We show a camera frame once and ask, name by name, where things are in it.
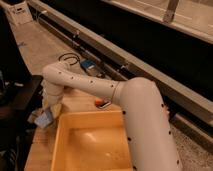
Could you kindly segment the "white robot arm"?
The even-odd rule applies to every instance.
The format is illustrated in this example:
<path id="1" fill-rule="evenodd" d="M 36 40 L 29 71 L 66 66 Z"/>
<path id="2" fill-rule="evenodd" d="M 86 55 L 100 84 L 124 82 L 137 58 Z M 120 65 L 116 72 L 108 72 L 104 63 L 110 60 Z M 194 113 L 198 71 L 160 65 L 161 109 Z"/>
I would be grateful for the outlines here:
<path id="1" fill-rule="evenodd" d="M 61 99 L 65 87 L 71 87 L 121 107 L 135 171 L 182 171 L 164 102 L 154 81 L 144 77 L 114 81 L 81 75 L 72 72 L 66 62 L 49 64 L 42 74 L 51 105 Z"/>

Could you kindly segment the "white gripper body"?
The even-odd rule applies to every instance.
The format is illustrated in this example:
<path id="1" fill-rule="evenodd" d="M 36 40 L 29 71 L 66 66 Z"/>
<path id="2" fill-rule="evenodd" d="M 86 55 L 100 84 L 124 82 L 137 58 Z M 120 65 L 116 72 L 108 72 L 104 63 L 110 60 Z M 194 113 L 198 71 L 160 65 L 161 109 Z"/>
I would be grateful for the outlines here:
<path id="1" fill-rule="evenodd" d="M 51 95 L 47 92 L 44 92 L 44 106 L 45 107 L 54 107 L 59 105 L 62 101 L 63 95 Z"/>

